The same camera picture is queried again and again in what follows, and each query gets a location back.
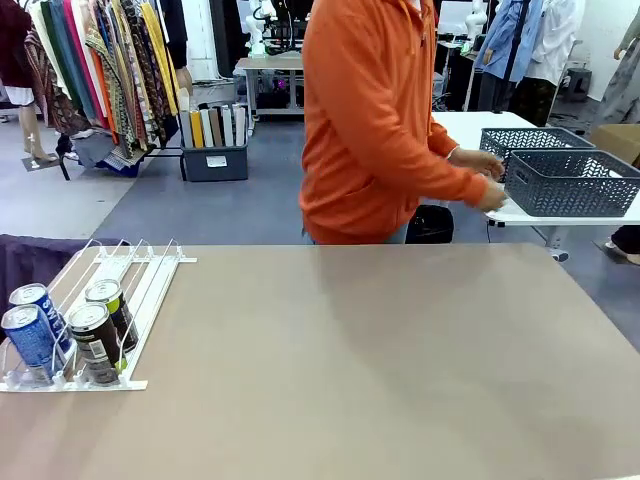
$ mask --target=maroon shirt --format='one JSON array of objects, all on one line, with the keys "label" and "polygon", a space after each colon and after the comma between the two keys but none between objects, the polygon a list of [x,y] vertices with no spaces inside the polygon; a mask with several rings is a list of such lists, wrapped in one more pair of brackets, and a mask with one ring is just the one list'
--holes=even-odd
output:
[{"label": "maroon shirt", "polygon": [[31,88],[33,80],[24,51],[31,17],[14,0],[0,0],[0,80],[5,87]]}]

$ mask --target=plastic basket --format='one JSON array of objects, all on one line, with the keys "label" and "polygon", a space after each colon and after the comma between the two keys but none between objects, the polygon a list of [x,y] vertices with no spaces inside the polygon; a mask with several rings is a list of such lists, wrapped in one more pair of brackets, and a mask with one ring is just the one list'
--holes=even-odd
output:
[{"label": "plastic basket", "polygon": [[480,150],[501,157],[505,169],[509,167],[514,150],[558,148],[587,149],[595,148],[595,145],[564,128],[483,128],[480,139]]},{"label": "plastic basket", "polygon": [[505,190],[534,217],[622,217],[640,171],[600,150],[518,150]]}]

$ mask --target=dark purple cloth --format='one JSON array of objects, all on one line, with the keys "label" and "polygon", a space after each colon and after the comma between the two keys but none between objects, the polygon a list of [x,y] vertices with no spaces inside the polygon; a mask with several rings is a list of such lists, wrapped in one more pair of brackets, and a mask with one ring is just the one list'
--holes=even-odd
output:
[{"label": "dark purple cloth", "polygon": [[[117,245],[118,242],[100,240],[103,245]],[[87,240],[0,235],[0,316],[9,308],[11,292],[29,283],[48,285],[86,244]],[[0,343],[4,338],[0,329]]]},{"label": "dark purple cloth", "polygon": [[31,17],[14,0],[0,0],[0,79],[5,87],[32,87],[24,39]]}]

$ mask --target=basket handle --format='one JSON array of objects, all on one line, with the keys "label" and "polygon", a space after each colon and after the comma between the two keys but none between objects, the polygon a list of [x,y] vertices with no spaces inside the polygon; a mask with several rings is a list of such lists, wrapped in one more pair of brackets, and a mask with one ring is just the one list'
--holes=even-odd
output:
[{"label": "basket handle", "polygon": [[525,175],[522,170],[520,170],[520,169],[515,170],[514,171],[514,175],[518,180],[520,180],[525,185],[529,184],[529,177],[527,175]]}]

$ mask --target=can dispenser rack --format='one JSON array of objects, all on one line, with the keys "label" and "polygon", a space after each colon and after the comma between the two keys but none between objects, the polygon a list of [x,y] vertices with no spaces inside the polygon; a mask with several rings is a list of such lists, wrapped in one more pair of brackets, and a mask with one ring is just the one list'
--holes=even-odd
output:
[{"label": "can dispenser rack", "polygon": [[[182,247],[174,240],[171,240],[164,250],[152,247],[145,240],[140,240],[135,246],[123,246],[123,244],[124,240],[121,240],[116,247],[105,247],[96,240],[89,240],[49,287],[49,292],[53,293],[60,282],[74,270],[78,260],[87,254],[87,249],[98,247],[98,253],[91,260],[89,266],[82,272],[70,293],[61,302],[56,303],[56,307],[65,318],[66,325],[68,313],[85,302],[84,290],[88,285],[105,279],[114,279],[122,283],[124,295],[133,316],[133,323],[138,329],[140,338],[131,352],[124,353],[122,347],[120,349],[120,360],[123,357],[126,359],[126,367],[118,375],[119,384],[101,386],[92,383],[84,371],[84,363],[78,358],[77,345],[73,340],[71,348],[65,353],[63,369],[57,371],[53,376],[53,385],[35,386],[30,382],[30,374],[22,361],[19,361],[12,368],[9,367],[9,352],[10,349],[15,350],[15,347],[7,339],[0,352],[3,372],[0,392],[96,392],[145,390],[147,388],[148,382],[146,380],[132,380],[131,377],[179,264],[195,263],[197,259],[187,257],[182,251]],[[123,283],[127,273],[132,275],[127,283]]]}]

